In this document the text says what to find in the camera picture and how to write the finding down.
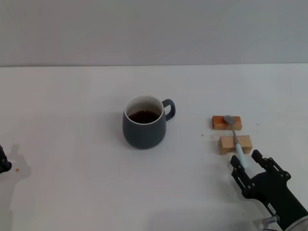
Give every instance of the white table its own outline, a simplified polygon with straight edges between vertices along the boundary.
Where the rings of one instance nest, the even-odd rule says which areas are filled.
[[[270,214],[242,197],[232,154],[218,154],[231,132],[210,126],[226,114],[308,207],[307,86],[308,64],[0,68],[0,144],[13,162],[0,175],[1,230],[257,230]],[[125,103],[142,94],[177,109],[143,151],[121,130]],[[251,177],[262,172],[249,162]]]

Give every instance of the spoon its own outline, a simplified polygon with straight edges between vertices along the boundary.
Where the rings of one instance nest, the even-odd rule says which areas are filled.
[[[240,162],[242,164],[242,166],[247,169],[248,168],[248,162],[246,160],[246,157],[244,155],[244,152],[242,150],[242,147],[239,143],[239,140],[237,139],[237,136],[235,134],[234,131],[234,124],[235,124],[235,118],[231,115],[226,115],[223,117],[223,119],[232,126],[232,133],[233,133],[233,138],[234,138],[234,142],[235,142],[235,148],[237,153],[239,154],[239,158],[240,158]]]

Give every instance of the light blue spoon handle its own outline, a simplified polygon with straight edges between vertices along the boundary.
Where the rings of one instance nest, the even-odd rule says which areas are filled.
[[[236,147],[237,153],[239,154],[239,159],[240,159],[240,162],[241,162],[242,166],[243,166],[245,169],[247,169],[247,168],[248,168],[248,162],[247,162],[246,157],[245,157],[245,155],[244,155],[244,153],[243,153],[243,150],[242,150],[241,145],[240,145],[239,143],[237,143],[237,144],[235,145],[235,147]]]

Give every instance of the mug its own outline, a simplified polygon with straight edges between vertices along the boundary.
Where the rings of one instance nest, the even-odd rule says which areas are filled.
[[[169,105],[171,110],[165,115],[164,108]],[[158,118],[149,123],[138,123],[131,119],[137,112],[155,113]],[[152,148],[162,141],[166,133],[166,121],[173,118],[174,115],[175,105],[170,99],[161,102],[150,95],[135,97],[124,108],[122,124],[124,137],[135,148]]]

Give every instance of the coffee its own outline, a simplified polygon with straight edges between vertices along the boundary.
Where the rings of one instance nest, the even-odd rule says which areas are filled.
[[[151,111],[138,111],[129,116],[129,118],[139,124],[149,124],[156,121],[159,115]]]

